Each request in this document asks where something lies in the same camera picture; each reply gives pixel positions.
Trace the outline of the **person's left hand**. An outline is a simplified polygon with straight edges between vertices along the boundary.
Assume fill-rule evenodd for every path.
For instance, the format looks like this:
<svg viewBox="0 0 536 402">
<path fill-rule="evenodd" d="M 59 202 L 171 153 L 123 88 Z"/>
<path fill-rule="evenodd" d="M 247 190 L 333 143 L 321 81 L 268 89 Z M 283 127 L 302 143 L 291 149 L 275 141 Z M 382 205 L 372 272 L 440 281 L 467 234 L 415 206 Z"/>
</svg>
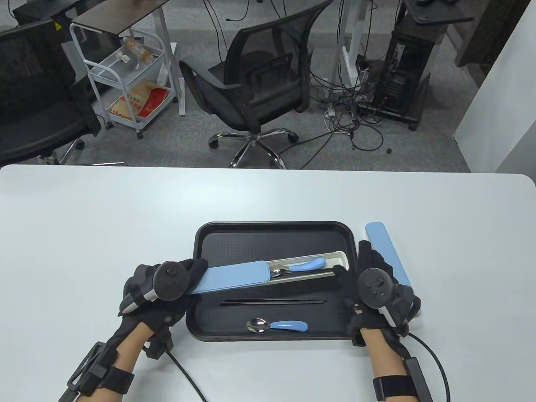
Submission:
<svg viewBox="0 0 536 402">
<path fill-rule="evenodd" d="M 208 269 L 207 260 L 140 265 L 123 288 L 118 316 L 124 324 L 146 324 L 154 333 L 175 325 L 202 299 L 190 294 Z"/>
</svg>

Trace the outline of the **person's right hand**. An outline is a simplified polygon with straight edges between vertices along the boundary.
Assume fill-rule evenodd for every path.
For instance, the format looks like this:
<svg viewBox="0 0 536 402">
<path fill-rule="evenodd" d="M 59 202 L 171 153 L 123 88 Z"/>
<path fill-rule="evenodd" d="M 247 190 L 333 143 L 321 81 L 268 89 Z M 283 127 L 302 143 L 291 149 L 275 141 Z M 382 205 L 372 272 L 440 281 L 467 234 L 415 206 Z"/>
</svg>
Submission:
<svg viewBox="0 0 536 402">
<path fill-rule="evenodd" d="M 356 268 L 335 265 L 333 273 L 341 286 L 347 307 L 346 329 L 354 346 L 366 345 L 362 330 L 380 330 L 396 354 L 409 358 L 400 338 L 409 335 L 409 323 L 421 307 L 412 287 L 398 282 L 392 266 L 367 240 L 358 244 Z"/>
</svg>

